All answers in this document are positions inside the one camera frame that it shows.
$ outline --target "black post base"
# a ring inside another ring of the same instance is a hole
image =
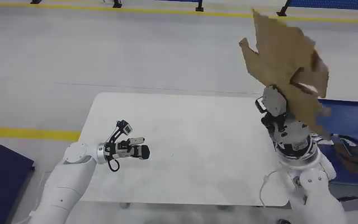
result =
[[[204,11],[204,8],[203,8],[203,7],[196,7],[196,8],[195,8],[195,11],[196,11],[196,12],[203,12],[203,11]]]
[[[284,12],[277,12],[277,15],[278,16],[287,16],[286,13],[284,13]]]
[[[42,0],[32,0],[30,4],[39,4]]]
[[[122,4],[121,3],[114,3],[113,8],[121,8]]]

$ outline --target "table leg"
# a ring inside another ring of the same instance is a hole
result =
[[[127,209],[130,207],[130,203],[125,202],[125,203],[119,203],[119,207],[122,209]]]

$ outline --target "black cable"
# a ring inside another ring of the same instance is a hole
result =
[[[118,165],[118,168],[117,168],[116,170],[114,170],[114,169],[112,168],[112,166],[111,166],[109,160],[107,161],[107,162],[108,162],[108,166],[110,167],[110,170],[111,170],[112,172],[117,172],[117,171],[119,170],[120,165],[119,165],[119,162],[118,162],[117,160],[114,160],[114,161],[116,161],[116,163],[117,163],[117,165]]]

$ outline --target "brown cardboard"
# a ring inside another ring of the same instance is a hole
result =
[[[336,156],[344,164],[348,172],[352,174],[358,174],[358,157],[351,157],[346,151],[343,144],[335,144],[334,148],[336,150]]]
[[[322,134],[323,127],[316,125],[316,116],[327,111],[317,97],[326,96],[328,68],[314,49],[314,41],[300,28],[288,27],[254,10],[253,19],[258,52],[249,47],[246,38],[239,43],[248,73],[265,86],[276,85],[296,119]],[[317,91],[299,83],[313,86]]]

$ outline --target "blue panel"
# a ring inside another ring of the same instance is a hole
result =
[[[358,10],[358,0],[291,0],[289,6]]]
[[[34,162],[2,145],[0,158],[0,223],[5,223]]]
[[[331,116],[320,118],[331,133],[343,134],[358,139],[358,102],[320,100],[323,106],[331,108]],[[337,172],[334,183],[358,184],[358,174],[348,172],[344,164],[337,158],[332,146],[320,145],[319,148],[333,164]]]
[[[199,2],[199,0],[156,0],[156,1],[168,1],[168,2]]]

